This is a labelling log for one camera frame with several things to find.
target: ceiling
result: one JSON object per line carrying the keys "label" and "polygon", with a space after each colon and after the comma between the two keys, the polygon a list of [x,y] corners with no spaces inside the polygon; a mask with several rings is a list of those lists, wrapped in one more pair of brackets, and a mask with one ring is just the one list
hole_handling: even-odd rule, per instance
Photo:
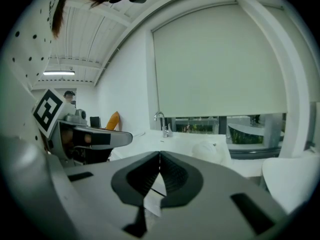
{"label": "ceiling", "polygon": [[158,1],[138,4],[122,0],[90,9],[89,0],[67,0],[64,22],[59,38],[53,41],[46,70],[72,70],[75,75],[43,75],[35,87],[59,84],[63,88],[71,83],[96,85],[108,56],[116,49],[115,44],[137,25],[137,20],[142,21],[139,16],[150,11]]}

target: hair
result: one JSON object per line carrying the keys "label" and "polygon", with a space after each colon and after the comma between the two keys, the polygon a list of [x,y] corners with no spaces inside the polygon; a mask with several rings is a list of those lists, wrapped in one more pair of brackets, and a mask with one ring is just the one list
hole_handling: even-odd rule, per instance
{"label": "hair", "polygon": [[[53,21],[52,21],[52,33],[55,39],[57,39],[59,37],[59,33],[60,33],[60,29],[61,29],[61,25],[64,22],[64,7],[66,4],[67,0],[59,0],[54,15],[53,15]],[[91,8],[94,8],[98,5],[101,5],[103,2],[105,2],[106,0],[91,0],[93,2],[93,4],[91,5]]]}

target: ceiling light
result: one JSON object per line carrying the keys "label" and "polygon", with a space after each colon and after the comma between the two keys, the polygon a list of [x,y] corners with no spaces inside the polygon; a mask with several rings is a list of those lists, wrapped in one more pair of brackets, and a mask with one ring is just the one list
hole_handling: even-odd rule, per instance
{"label": "ceiling light", "polygon": [[74,71],[45,71],[43,72],[43,74],[45,76],[74,76],[75,75],[75,72]]}

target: man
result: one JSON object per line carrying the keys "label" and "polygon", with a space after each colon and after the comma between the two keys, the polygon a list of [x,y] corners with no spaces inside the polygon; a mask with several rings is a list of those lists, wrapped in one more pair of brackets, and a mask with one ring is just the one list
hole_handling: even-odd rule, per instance
{"label": "man", "polygon": [[75,96],[75,93],[71,90],[67,90],[65,93],[64,93],[64,98],[65,98],[65,102],[67,103],[71,103],[71,101],[73,100]]}

